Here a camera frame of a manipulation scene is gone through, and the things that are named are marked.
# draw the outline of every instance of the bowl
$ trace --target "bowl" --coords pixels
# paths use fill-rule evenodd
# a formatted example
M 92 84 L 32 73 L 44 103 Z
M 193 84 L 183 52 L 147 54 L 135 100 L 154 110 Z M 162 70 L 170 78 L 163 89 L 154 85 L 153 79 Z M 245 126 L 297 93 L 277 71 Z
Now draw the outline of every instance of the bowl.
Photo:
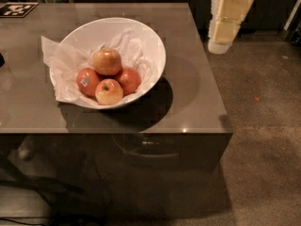
M 145 58 L 144 61 L 148 61 L 155 70 L 145 70 L 145 73 L 147 74 L 144 74 L 146 76 L 141 76 L 142 83 L 137 91 L 123 97 L 120 102 L 114 105 L 98 105 L 96 100 L 90 99 L 84 95 L 81 97 L 82 99 L 70 101 L 70 103 L 95 109 L 119 108 L 138 100 L 158 82 L 166 65 L 166 49 L 157 33 L 139 21 L 127 18 L 106 18 L 96 20 L 76 28 L 60 42 L 60 44 L 72 46 L 79 51 L 96 51 L 96 48 L 98 48 L 100 44 L 108 43 L 127 29 L 132 29 L 136 33 L 141 41 L 139 44 L 142 45 L 143 58 Z M 71 76 L 74 76 L 74 83 L 76 83 L 75 70 Z M 52 68 L 50 68 L 50 77 L 53 85 L 55 85 L 55 73 Z

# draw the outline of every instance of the cable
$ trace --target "cable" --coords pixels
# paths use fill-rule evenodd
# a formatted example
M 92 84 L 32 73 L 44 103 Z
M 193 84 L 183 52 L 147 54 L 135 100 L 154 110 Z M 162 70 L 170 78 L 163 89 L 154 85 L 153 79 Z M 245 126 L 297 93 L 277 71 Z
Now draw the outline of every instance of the cable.
M 0 218 L 0 220 L 7 221 L 7 222 L 13 222 L 13 223 L 17 223 L 17 224 L 22 224 L 22 225 L 27 225 L 27 226 L 31 226 L 31 225 L 32 226 L 46 226 L 45 224 L 42 224 L 42 223 L 25 223 L 25 222 L 20 222 L 20 221 L 8 219 L 8 218 Z

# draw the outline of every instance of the glossy table surface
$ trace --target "glossy table surface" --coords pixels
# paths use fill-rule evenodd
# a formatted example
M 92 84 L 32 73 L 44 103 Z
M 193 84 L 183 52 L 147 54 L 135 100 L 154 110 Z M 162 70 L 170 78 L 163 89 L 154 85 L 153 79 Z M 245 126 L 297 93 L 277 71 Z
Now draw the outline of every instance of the glossy table surface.
M 80 25 L 135 19 L 166 47 L 166 69 L 143 98 L 98 111 L 55 100 L 41 36 L 62 41 Z M 231 134 L 231 126 L 187 4 L 39 4 L 24 18 L 0 19 L 0 133 Z

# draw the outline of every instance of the white bowl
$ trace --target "white bowl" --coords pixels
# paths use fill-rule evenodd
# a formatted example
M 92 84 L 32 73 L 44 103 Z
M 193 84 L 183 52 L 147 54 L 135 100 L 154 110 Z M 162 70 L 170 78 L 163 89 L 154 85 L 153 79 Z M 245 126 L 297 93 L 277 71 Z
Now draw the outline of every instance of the white bowl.
M 99 47 L 100 44 L 111 41 L 116 37 L 116 35 L 121 34 L 128 28 L 132 28 L 136 35 L 140 38 L 143 56 L 152 60 L 156 67 L 156 73 L 151 75 L 150 80 L 147 83 L 144 83 L 142 79 L 141 88 L 138 89 L 136 93 L 125 96 L 115 105 L 75 104 L 96 109 L 113 109 L 123 107 L 143 96 L 158 82 L 166 65 L 166 49 L 160 37 L 150 27 L 138 21 L 125 18 L 106 18 L 93 21 L 73 30 L 61 42 L 61 44 L 67 44 L 79 50 L 85 49 L 93 51 Z M 53 75 L 53 71 L 50 70 L 52 83 L 55 84 Z

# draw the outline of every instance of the apple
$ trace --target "apple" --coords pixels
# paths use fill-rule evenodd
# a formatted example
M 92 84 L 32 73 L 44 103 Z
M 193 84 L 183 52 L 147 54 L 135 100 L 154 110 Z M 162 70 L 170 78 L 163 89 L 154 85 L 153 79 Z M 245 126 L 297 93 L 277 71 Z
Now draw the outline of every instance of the apple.
M 76 77 L 76 84 L 79 90 L 86 96 L 95 96 L 95 89 L 104 80 L 93 68 L 82 69 Z
M 103 48 L 96 52 L 92 63 L 101 75 L 115 75 L 122 69 L 120 53 L 113 48 Z
M 104 79 L 95 90 L 95 97 L 99 105 L 113 105 L 123 97 L 123 89 L 115 79 Z
M 139 72 L 132 67 L 124 67 L 117 75 L 114 76 L 123 88 L 123 94 L 134 93 L 141 85 L 141 76 Z

